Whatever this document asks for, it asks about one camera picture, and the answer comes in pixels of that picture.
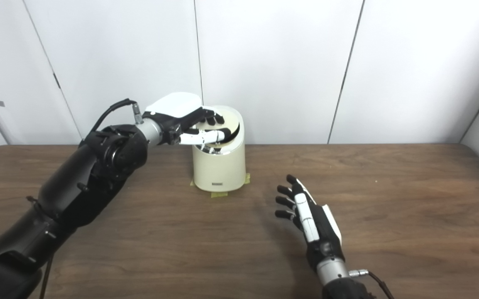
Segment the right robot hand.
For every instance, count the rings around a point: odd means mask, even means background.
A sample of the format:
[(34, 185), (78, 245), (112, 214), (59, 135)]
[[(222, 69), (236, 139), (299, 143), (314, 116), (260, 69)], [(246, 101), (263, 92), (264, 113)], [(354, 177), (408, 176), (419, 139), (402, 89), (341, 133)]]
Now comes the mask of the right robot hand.
[(345, 260), (341, 232), (330, 208), (321, 206), (311, 196), (304, 184), (288, 174), (289, 186), (278, 185), (275, 201), (285, 210), (276, 210), (275, 217), (291, 221), (302, 232), (306, 242), (306, 259), (313, 271), (328, 260)]

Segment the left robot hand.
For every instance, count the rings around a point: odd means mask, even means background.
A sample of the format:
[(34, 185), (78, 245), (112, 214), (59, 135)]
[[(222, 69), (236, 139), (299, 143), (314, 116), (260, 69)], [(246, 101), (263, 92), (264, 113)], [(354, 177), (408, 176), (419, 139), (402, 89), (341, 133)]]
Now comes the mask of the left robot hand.
[(240, 125), (225, 127), (220, 110), (203, 105), (194, 93), (175, 92), (147, 106), (136, 127), (156, 146), (227, 143), (235, 138)]

